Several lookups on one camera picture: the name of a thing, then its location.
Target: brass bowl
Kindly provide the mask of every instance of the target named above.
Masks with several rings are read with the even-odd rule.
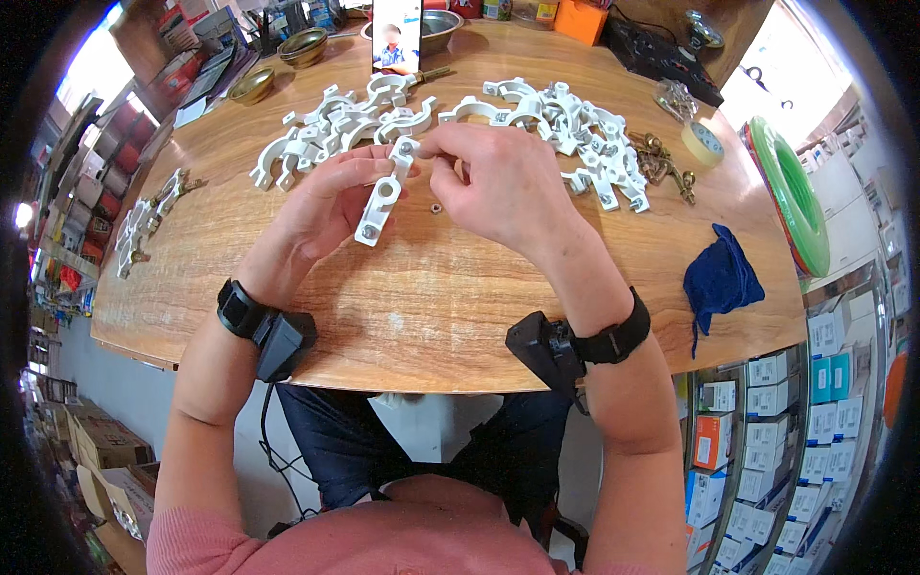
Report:
[[[323,41],[318,46],[306,52],[298,52],[294,56],[282,56],[282,62],[293,67],[294,70],[303,70],[323,59],[323,52],[326,51],[326,42]]]
[[[227,96],[234,102],[244,106],[252,106],[266,97],[271,90],[271,83],[275,80],[275,70],[271,66],[263,66],[236,81]]]
[[[291,38],[282,42],[278,47],[278,55],[282,60],[291,60],[292,58],[304,52],[315,50],[326,43],[329,33],[325,28],[309,28],[294,34]]]

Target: smartphone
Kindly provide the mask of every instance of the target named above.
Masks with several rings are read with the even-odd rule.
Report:
[[[374,72],[419,71],[422,0],[374,0],[371,57]]]

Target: masking tape roll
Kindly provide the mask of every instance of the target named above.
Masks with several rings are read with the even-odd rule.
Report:
[[[690,153],[709,167],[715,166],[725,157],[722,142],[719,141],[716,134],[698,121],[685,124],[684,130],[681,132],[681,138]]]

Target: black cable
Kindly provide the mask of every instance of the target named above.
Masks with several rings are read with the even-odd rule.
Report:
[[[303,507],[300,506],[300,500],[297,499],[297,494],[294,493],[293,486],[291,485],[291,480],[286,475],[284,475],[284,472],[288,469],[291,469],[292,471],[299,473],[301,476],[309,479],[310,481],[313,481],[314,483],[316,483],[316,481],[312,477],[308,476],[306,473],[301,471],[300,469],[293,466],[293,464],[297,463],[299,460],[304,458],[303,455],[300,455],[293,461],[288,461],[287,459],[284,459],[283,457],[281,457],[281,454],[279,454],[278,452],[276,452],[274,449],[271,448],[271,444],[269,443],[269,435],[265,432],[265,417],[269,413],[269,403],[271,402],[271,392],[272,390],[274,390],[274,388],[275,388],[275,384],[269,384],[265,390],[265,402],[262,403],[262,419],[260,422],[260,425],[262,428],[262,439],[261,441],[259,441],[259,447],[261,447],[262,451],[265,452],[265,455],[268,456],[269,467],[271,467],[273,470],[277,471],[278,473],[282,475],[282,478],[284,479],[284,483],[287,484],[288,490],[291,491],[291,497],[293,497],[293,502],[295,505],[297,505],[297,511],[300,512],[300,520],[303,521],[307,512],[311,512],[314,515],[319,515],[319,512],[309,507],[304,509]],[[278,464],[275,462],[275,459],[274,459],[275,457],[277,457],[282,463],[284,463],[284,467],[278,466]]]
[[[652,24],[651,22],[641,22],[639,20],[634,20],[631,17],[627,16],[626,14],[623,14],[623,10],[620,10],[620,6],[617,6],[616,4],[614,4],[614,8],[616,8],[616,11],[620,13],[620,16],[622,16],[626,22],[632,22],[633,24],[639,24],[640,26],[651,26],[653,28],[660,28],[666,31],[667,33],[671,34],[671,38],[673,39],[674,45],[677,45],[680,43],[679,41],[677,41],[677,35],[671,32],[671,29],[665,26],[662,26],[661,24]]]

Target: wooden table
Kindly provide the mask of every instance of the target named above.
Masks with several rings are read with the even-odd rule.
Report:
[[[109,262],[99,280],[92,336],[137,355],[178,362],[206,314],[216,308],[224,280],[282,208],[287,194],[253,187],[247,173],[262,148],[283,135],[282,117],[306,112],[322,90],[338,84],[359,98],[370,74],[370,47],[359,37],[331,40],[325,60],[293,73],[276,64],[275,87],[244,108],[224,104],[175,131],[141,190],[157,192],[177,167],[205,188],[180,199],[142,248],[151,259],[127,280]],[[463,96],[482,94],[485,80],[523,76],[544,87],[565,81],[582,99],[621,114],[630,131],[654,132],[681,170],[696,172],[696,206],[685,204],[672,181],[649,185],[651,208],[605,213],[593,191],[573,197],[605,238],[611,256],[652,313],[652,328],[674,373],[776,350],[806,337],[805,315],[792,258],[776,210],[753,162],[718,113],[704,120],[726,147],[716,168],[696,161],[680,139],[681,126],[651,98],[655,83],[627,73],[606,48],[588,48],[549,32],[510,23],[467,22],[450,53],[426,58],[424,69],[449,63],[456,74],[414,88],[409,106],[437,96],[438,111]],[[701,116],[713,116],[704,107]],[[570,169],[572,159],[561,156]],[[311,312],[320,333],[294,381],[349,389],[473,393],[543,389],[504,346],[508,327],[536,309],[562,316],[542,275],[510,250],[431,213],[431,163],[400,199],[380,242],[354,241],[319,262],[295,306]],[[277,177],[281,167],[275,164]],[[687,266],[716,236],[713,222],[738,237],[766,291],[758,304],[715,316],[690,359],[693,315],[683,289]]]

